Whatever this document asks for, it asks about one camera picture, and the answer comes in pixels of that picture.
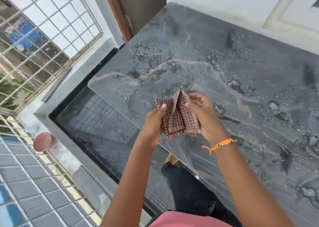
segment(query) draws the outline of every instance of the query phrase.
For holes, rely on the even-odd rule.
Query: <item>cleaning rag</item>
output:
[[[190,103],[190,99],[184,90],[176,92],[172,98],[156,99],[155,102],[158,110],[162,104],[167,104],[166,113],[162,117],[162,128],[167,139],[183,134],[201,134],[200,123],[195,113],[185,107],[185,103]]]

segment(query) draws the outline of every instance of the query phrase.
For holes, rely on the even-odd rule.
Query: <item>black marble tabletop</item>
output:
[[[318,65],[310,52],[169,3],[88,86],[138,127],[156,98],[180,89],[206,95],[296,225],[317,226]],[[205,139],[160,143],[231,199]]]

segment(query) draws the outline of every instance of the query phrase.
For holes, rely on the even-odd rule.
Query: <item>black pants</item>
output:
[[[233,227],[242,227],[236,216],[225,208],[217,196],[186,169],[167,162],[162,167],[162,173],[172,190],[177,212],[211,216]]]

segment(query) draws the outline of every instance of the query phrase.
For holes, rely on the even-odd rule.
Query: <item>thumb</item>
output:
[[[197,104],[193,103],[185,103],[185,107],[191,111],[193,111],[197,116],[201,114],[202,108],[199,107]]]
[[[156,114],[162,118],[163,115],[165,115],[166,108],[167,108],[167,104],[162,104],[161,108]]]

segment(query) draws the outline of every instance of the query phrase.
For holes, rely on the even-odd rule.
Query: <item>dark tile floor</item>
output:
[[[55,121],[63,126],[113,177],[121,178],[140,129],[97,94],[85,87]],[[174,209],[172,193],[161,167],[168,152],[157,147],[151,159],[145,204],[157,214]]]

